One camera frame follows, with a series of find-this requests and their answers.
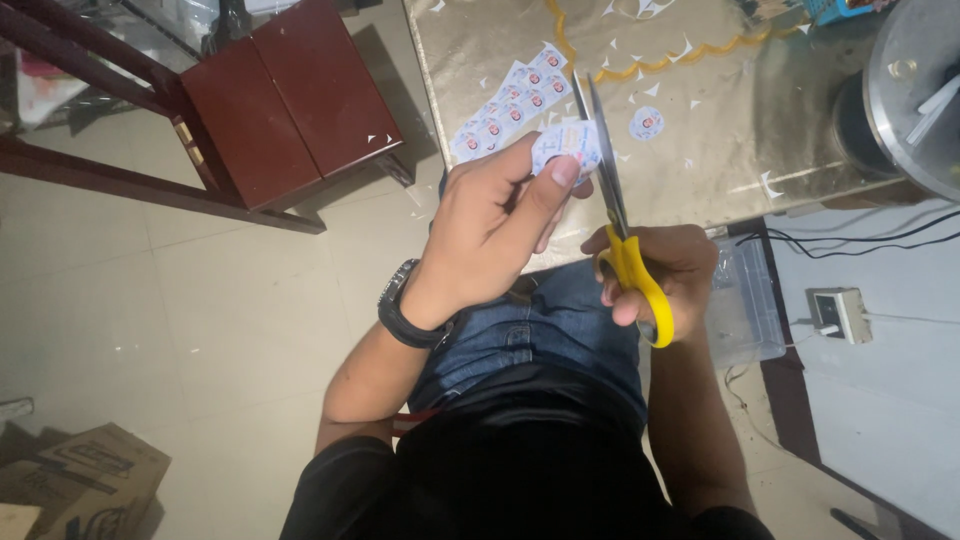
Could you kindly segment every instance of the white wall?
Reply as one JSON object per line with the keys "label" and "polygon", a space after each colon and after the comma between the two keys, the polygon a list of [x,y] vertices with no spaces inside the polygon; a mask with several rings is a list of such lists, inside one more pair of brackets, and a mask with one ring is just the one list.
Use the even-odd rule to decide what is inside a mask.
{"label": "white wall", "polygon": [[[797,237],[886,236],[958,209],[928,201],[912,208],[767,216],[766,222]],[[960,216],[895,243],[957,232]],[[960,238],[909,251],[888,248],[822,259],[794,253],[785,242],[773,244],[791,322],[811,316],[805,289],[837,286],[859,287],[871,313],[956,322],[875,320],[871,343],[850,345],[818,336],[800,343],[797,351],[806,366],[824,463],[960,539]],[[870,247],[847,244],[839,251]],[[800,340],[812,328],[798,325],[791,331]]]}

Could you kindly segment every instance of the electrical outlet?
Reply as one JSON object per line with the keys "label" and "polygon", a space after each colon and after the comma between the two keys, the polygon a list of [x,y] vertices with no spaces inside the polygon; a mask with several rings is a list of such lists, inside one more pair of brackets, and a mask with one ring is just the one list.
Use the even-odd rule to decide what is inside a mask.
{"label": "electrical outlet", "polygon": [[835,337],[848,343],[873,341],[870,323],[863,318],[863,297],[857,288],[807,289],[810,310],[817,328],[836,325],[839,329],[825,337]]}

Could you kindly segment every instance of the hand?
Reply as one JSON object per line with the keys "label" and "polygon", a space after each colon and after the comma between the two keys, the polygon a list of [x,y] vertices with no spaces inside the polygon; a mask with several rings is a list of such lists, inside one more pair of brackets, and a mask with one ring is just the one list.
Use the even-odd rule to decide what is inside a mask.
{"label": "hand", "polygon": [[[430,239],[400,300],[414,326],[433,330],[460,309],[497,298],[530,256],[546,249],[580,165],[558,157],[531,180],[530,150],[538,136],[529,133],[450,171]],[[586,182],[574,195],[586,198],[592,191]]]}
{"label": "hand", "polygon": [[[673,310],[674,342],[687,339],[704,321],[713,269],[717,264],[717,247],[707,239],[704,230],[696,225],[676,227],[633,227],[631,235],[639,240],[647,270],[666,294]],[[600,229],[580,250],[593,255],[610,247],[610,241]],[[623,292],[612,269],[598,273],[597,282],[604,285],[601,302],[613,307],[613,321],[620,326],[635,321],[653,324],[654,313],[646,297],[637,290]]]}

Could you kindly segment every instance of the scissor blade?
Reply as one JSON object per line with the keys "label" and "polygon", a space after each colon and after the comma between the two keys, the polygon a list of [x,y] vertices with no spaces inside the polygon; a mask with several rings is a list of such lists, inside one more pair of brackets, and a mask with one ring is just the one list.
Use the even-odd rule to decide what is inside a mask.
{"label": "scissor blade", "polygon": [[587,103],[584,102],[584,89],[580,86],[580,77],[576,70],[573,71],[573,98],[577,102],[577,111],[580,113],[581,120],[590,120],[590,113],[587,112]]}
{"label": "scissor blade", "polygon": [[607,131],[607,121],[603,115],[603,105],[600,103],[600,94],[593,84],[593,79],[587,75],[590,85],[590,101],[593,104],[593,119],[597,126],[597,138],[600,139],[600,155],[603,161],[597,167],[600,177],[600,192],[603,193],[604,204],[607,205],[607,215],[613,223],[613,229],[620,239],[626,240],[630,235],[627,225],[627,211],[623,208],[623,193],[620,191],[620,179],[616,173],[616,161],[613,158],[613,146],[610,143],[610,132]]}

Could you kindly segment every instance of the blue jeans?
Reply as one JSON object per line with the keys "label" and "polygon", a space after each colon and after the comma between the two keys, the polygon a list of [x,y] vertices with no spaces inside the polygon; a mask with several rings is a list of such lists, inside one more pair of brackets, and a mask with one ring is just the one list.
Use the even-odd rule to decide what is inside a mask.
{"label": "blue jeans", "polygon": [[600,303],[603,287],[593,278],[591,262],[548,270],[535,279],[539,285],[529,301],[504,295],[462,313],[466,322],[453,341],[427,359],[407,400],[410,411],[443,405],[499,369],[546,362],[606,384],[646,424],[639,330],[614,323],[611,309]]}

